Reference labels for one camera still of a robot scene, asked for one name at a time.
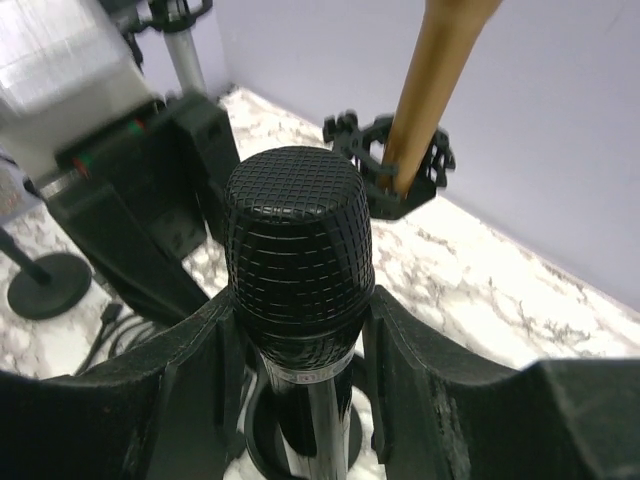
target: black stand base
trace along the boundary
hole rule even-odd
[[[354,357],[353,386],[367,394],[364,361]],[[284,443],[274,415],[271,389],[266,378],[258,377],[255,391],[249,404],[244,422],[247,452],[253,464],[267,480],[298,480],[291,475]],[[360,455],[363,432],[360,417],[355,408],[351,409],[351,430],[349,432],[349,468]]]
[[[7,293],[9,307],[17,315],[28,320],[50,319],[70,310],[89,291],[91,269],[81,258],[54,253],[34,263],[51,276],[51,281],[39,284],[20,271]]]

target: wall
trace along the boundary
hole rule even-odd
[[[395,109],[423,0],[219,0],[232,80],[321,124]],[[640,310],[640,2],[505,0],[443,117],[446,196]]]

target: metal pole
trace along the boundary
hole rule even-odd
[[[170,17],[179,17],[181,15],[180,0],[169,0],[167,9]],[[182,91],[196,90],[206,94],[207,87],[191,31],[165,33],[164,41]]]
[[[51,282],[51,275],[20,250],[13,237],[2,227],[0,227],[0,251],[38,285],[47,285]]]

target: marble surface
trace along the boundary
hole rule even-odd
[[[222,102],[242,159],[284,145],[323,146],[318,127],[251,92],[236,90]],[[459,159],[461,168],[464,162]],[[76,251],[41,205],[13,220],[7,230],[30,255]],[[373,235],[377,282],[418,319],[476,353],[514,368],[544,357],[640,356],[640,314],[570,278],[443,198],[402,221],[373,222]],[[222,249],[212,242],[184,265],[209,295],[227,282]],[[109,295],[94,284],[71,312],[28,322],[6,305],[15,271],[0,256],[0,368],[35,378],[71,373],[89,350]],[[368,403],[356,395],[354,404],[370,430]],[[368,442],[363,443],[363,457],[349,478],[384,478]],[[245,457],[226,478],[261,477]]]
[[[24,177],[24,173],[5,160],[0,148],[0,225],[24,215],[38,203],[25,191]]]

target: black cable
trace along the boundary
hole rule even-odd
[[[129,50],[131,50],[131,55],[133,56],[133,60],[136,62],[138,69],[142,71],[142,64],[144,63],[144,55],[142,54],[140,45],[138,45],[136,36],[133,33],[123,33],[122,37],[124,38],[125,42],[127,42],[127,45],[129,46]]]
[[[40,192],[36,189],[35,185],[29,178],[25,178],[23,180],[22,186],[24,187],[24,190],[28,194],[33,195],[34,197],[39,198],[40,200],[43,200],[42,195],[40,195]]]
[[[86,372],[95,362],[98,353],[109,343],[109,340],[112,337],[113,341],[109,346],[107,359],[115,358],[125,351],[128,351],[141,344],[142,342],[148,340],[155,333],[161,331],[161,328],[157,324],[146,320],[135,313],[130,313],[121,318],[118,318],[120,317],[123,308],[124,307],[122,304],[115,302],[107,305],[104,312],[100,316],[100,320],[102,322],[100,330],[98,331],[96,338],[91,344],[89,353],[77,368],[74,375],[81,375],[82,373]],[[123,346],[121,342],[126,334],[138,327],[143,328]]]
[[[16,166],[16,167],[18,166],[18,164],[16,163],[16,161],[13,158],[8,157],[4,153],[0,153],[0,160],[4,160],[5,162],[10,163],[13,166]]]

